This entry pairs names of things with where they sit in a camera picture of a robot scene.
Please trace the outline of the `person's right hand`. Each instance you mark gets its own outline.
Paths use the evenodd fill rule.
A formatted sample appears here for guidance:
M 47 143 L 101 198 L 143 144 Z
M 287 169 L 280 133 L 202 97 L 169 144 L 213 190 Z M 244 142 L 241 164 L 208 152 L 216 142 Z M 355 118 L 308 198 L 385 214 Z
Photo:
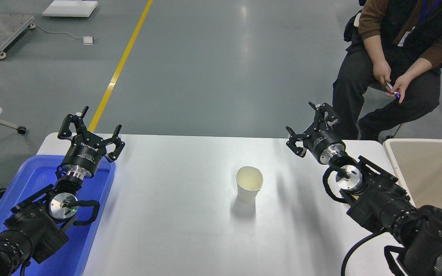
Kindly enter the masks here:
M 373 75 L 375 79 L 382 85 L 386 85 L 391 82 L 391 67 L 384 59 L 372 61 L 373 63 Z

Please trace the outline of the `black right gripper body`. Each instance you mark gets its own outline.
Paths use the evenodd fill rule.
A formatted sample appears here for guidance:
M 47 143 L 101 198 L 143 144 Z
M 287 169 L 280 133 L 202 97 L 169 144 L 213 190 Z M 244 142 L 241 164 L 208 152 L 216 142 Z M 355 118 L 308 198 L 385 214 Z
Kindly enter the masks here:
M 317 161 L 330 161 L 345 152 L 345 143 L 331 129 L 317 131 L 309 128 L 305 133 L 309 135 L 305 147 Z

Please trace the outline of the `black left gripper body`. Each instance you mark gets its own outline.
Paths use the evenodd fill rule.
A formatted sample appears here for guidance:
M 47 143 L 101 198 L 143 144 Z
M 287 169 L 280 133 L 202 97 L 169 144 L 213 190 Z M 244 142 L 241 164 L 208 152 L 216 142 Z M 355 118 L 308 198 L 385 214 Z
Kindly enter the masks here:
M 106 153 L 104 146 L 96 145 L 102 140 L 103 138 L 93 133 L 88 138 L 83 134 L 74 136 L 61 164 L 63 166 L 80 166 L 89 174 L 95 174 L 102 157 Z

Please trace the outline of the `person's left hand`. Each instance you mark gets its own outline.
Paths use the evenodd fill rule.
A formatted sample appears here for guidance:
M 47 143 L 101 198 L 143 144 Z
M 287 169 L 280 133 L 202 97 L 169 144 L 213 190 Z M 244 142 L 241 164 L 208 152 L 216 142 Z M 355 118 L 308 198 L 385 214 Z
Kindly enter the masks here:
M 406 90 L 409 87 L 412 81 L 412 77 L 410 74 L 405 73 L 402 76 L 396 79 L 394 85 L 387 83 L 384 87 L 386 89 L 386 96 L 391 97 L 398 101 L 398 103 L 402 103 L 405 99 Z

